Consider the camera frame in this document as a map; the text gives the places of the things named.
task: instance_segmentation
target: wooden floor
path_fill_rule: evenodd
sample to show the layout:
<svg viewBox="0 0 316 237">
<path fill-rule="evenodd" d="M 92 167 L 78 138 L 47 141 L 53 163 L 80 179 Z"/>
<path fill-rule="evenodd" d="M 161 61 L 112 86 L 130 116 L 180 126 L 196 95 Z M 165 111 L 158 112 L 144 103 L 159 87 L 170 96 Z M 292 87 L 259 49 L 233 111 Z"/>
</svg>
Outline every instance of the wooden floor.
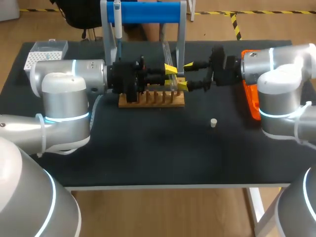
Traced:
<svg viewBox="0 0 316 237">
<path fill-rule="evenodd" d="M 19 0 L 20 8 L 56 8 L 49 0 Z M 314 0 L 197 0 L 197 11 L 315 10 Z M 244 40 L 316 42 L 316 15 L 238 15 Z M 166 38 L 176 38 L 176 26 Z M 19 20 L 0 22 L 0 88 L 21 43 L 37 40 L 80 40 L 59 13 L 22 13 Z M 187 40 L 236 40 L 229 17 L 197 15 L 187 23 Z M 261 189 L 265 208 L 277 188 Z M 250 237 L 251 218 L 242 189 L 77 192 L 82 212 L 80 237 Z M 277 237 L 276 230 L 270 237 Z"/>
</svg>

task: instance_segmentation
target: orange object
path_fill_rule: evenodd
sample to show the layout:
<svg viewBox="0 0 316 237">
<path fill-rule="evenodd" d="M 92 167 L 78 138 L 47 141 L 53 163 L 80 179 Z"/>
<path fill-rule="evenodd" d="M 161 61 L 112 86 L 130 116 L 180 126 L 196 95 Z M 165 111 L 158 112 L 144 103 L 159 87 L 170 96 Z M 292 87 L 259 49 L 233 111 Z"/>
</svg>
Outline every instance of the orange object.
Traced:
<svg viewBox="0 0 316 237">
<path fill-rule="evenodd" d="M 255 50 L 244 50 L 241 53 L 241 58 L 244 57 L 245 53 L 253 52 L 253 51 Z M 245 80 L 242 81 L 242 84 L 246 92 L 248 106 L 249 106 L 252 117 L 255 120 L 261 120 L 260 112 L 259 112 L 259 97 L 258 97 L 257 85 L 246 85 Z"/>
</svg>

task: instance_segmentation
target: wooden block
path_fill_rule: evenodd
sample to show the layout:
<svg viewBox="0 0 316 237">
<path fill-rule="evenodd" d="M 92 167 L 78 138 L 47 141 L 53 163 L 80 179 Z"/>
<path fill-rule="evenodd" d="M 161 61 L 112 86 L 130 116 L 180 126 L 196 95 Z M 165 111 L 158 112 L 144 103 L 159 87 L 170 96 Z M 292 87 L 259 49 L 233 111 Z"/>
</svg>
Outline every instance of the wooden block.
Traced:
<svg viewBox="0 0 316 237">
<path fill-rule="evenodd" d="M 171 91 L 165 92 L 165 101 L 163 103 L 163 92 L 157 91 L 156 103 L 154 98 L 154 92 L 148 91 L 143 94 L 139 94 L 140 100 L 138 102 L 127 103 L 126 95 L 119 95 L 118 107 L 119 108 L 163 108 L 163 107 L 184 107 L 184 93 L 180 92 L 180 95 L 173 93 L 173 100 L 171 99 Z"/>
</svg>

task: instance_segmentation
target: blue bar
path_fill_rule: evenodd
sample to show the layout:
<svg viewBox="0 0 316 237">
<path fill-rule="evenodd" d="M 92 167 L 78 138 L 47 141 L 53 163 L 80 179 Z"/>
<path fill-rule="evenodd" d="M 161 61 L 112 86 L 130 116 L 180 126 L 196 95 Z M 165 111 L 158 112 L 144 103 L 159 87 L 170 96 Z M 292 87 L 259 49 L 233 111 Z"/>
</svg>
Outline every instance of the blue bar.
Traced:
<svg viewBox="0 0 316 237">
<path fill-rule="evenodd" d="M 122 2 L 122 23 L 180 23 L 179 2 Z M 108 22 L 114 23 L 113 2 L 107 2 Z"/>
</svg>

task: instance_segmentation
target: white table frame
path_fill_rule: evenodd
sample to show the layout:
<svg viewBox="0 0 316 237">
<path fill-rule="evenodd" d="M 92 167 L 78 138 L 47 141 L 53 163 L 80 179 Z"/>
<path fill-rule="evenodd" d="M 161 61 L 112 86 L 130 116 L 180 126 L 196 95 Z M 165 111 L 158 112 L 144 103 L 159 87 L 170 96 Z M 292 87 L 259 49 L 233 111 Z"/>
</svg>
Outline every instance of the white table frame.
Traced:
<svg viewBox="0 0 316 237">
<path fill-rule="evenodd" d="M 201 185 L 131 185 L 131 186 L 93 186 L 93 187 L 66 187 L 68 191 L 101 191 L 101 190 L 141 190 L 141 189 L 227 189 L 246 188 L 254 223 L 256 237 L 265 237 L 276 225 L 275 208 L 278 196 L 274 199 L 267 211 L 264 211 L 259 188 L 282 187 L 289 184 L 201 184 Z"/>
<path fill-rule="evenodd" d="M 196 12 L 196 0 L 187 0 L 190 7 L 191 21 L 194 21 L 194 15 Z"/>
</svg>

